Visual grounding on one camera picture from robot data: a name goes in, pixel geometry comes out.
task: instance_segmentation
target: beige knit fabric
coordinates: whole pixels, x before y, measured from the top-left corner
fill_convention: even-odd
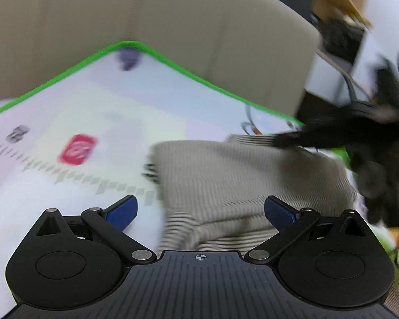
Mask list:
[[[340,160],[301,148],[170,141],[153,148],[167,220],[162,250],[249,249],[277,233],[263,204],[274,195],[297,209],[337,216],[356,192]]]
[[[388,296],[384,305],[393,313],[399,316],[399,291],[396,285],[393,285],[388,292]]]

